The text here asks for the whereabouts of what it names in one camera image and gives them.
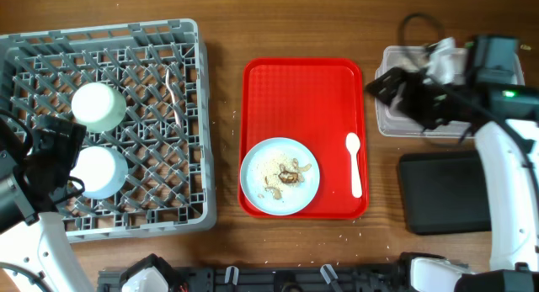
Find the light blue bowl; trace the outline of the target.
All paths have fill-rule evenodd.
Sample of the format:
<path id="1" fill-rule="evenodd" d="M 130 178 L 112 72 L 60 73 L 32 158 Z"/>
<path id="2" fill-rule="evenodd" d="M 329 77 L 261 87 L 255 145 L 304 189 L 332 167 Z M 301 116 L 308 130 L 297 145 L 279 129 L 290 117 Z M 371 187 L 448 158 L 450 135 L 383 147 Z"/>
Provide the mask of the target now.
<path id="1" fill-rule="evenodd" d="M 121 190 L 128 174 L 127 161 L 117 150 L 89 146 L 82 149 L 70 176 L 84 183 L 82 196 L 107 199 Z"/>

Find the light green bowl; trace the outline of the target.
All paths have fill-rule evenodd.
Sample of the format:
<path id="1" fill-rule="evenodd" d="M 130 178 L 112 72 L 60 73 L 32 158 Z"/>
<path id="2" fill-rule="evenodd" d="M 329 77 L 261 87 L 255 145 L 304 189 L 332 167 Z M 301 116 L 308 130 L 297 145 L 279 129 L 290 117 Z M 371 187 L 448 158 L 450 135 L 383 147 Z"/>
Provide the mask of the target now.
<path id="1" fill-rule="evenodd" d="M 76 121 L 85 125 L 87 131 L 102 133 L 113 130 L 124 119 L 126 101 L 119 90 L 91 82 L 74 93 L 71 109 Z"/>

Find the white plastic spoon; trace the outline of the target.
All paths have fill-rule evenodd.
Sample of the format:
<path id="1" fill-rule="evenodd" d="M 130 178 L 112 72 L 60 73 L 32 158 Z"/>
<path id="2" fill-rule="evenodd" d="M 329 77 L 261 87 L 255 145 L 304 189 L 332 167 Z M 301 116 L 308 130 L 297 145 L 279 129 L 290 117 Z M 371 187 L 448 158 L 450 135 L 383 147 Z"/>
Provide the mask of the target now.
<path id="1" fill-rule="evenodd" d="M 358 153 L 360 150 L 360 138 L 356 133 L 350 132 L 345 139 L 345 146 L 350 154 L 350 178 L 351 192 L 355 198 L 362 197 L 362 184 L 358 164 Z"/>

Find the white plastic fork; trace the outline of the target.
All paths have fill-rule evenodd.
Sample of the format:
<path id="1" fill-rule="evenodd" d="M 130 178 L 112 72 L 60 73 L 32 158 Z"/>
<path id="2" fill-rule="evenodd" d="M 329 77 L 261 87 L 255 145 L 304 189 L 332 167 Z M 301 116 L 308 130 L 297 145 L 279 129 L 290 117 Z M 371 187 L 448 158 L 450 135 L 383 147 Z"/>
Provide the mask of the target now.
<path id="1" fill-rule="evenodd" d="M 171 84 L 170 84 L 170 70 L 169 69 L 167 69 L 166 72 L 165 72 L 165 87 L 168 90 L 168 93 L 169 93 L 169 95 L 171 97 L 171 100 L 172 100 L 174 121 L 175 121 L 176 125 L 179 128 L 182 128 L 182 121 L 181 121 L 181 119 L 179 117 L 179 113 L 174 108 L 175 104 L 177 103 L 177 100 L 176 100 L 176 96 L 175 96 L 174 91 L 173 91 L 173 89 L 171 87 Z"/>

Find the light blue plate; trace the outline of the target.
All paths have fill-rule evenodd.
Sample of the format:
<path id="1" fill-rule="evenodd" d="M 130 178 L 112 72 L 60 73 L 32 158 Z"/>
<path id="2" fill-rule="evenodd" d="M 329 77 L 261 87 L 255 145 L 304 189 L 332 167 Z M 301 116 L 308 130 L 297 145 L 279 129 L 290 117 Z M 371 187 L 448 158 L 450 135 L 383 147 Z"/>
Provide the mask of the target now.
<path id="1" fill-rule="evenodd" d="M 304 210 L 318 194 L 320 167 L 302 143 L 275 137 L 261 141 L 240 166 L 240 194 L 256 210 L 289 216 Z"/>

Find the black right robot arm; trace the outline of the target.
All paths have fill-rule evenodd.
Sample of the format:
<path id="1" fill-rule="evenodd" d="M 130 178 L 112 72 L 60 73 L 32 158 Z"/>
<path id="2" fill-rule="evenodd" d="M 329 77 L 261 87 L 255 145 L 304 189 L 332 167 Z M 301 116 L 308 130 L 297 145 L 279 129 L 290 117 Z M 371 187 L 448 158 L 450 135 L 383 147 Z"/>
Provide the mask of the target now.
<path id="1" fill-rule="evenodd" d="M 412 70 L 394 67 L 366 89 L 426 130 L 466 122 L 486 178 L 492 230 L 489 271 L 473 273 L 439 257 L 412 255 L 414 291 L 535 291 L 538 288 L 538 91 L 515 84 L 518 41 L 478 35 L 456 71 L 453 39 L 401 52 Z"/>

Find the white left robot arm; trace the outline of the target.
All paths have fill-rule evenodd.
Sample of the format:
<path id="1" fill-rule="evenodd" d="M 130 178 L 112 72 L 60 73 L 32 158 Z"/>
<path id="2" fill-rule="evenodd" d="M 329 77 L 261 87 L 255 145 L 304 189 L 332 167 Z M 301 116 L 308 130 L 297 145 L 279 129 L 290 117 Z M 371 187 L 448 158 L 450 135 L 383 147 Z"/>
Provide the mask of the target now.
<path id="1" fill-rule="evenodd" d="M 85 126 L 41 115 L 30 129 L 1 115 L 2 271 L 21 291 L 92 291 L 58 209 L 85 190 L 71 175 Z"/>

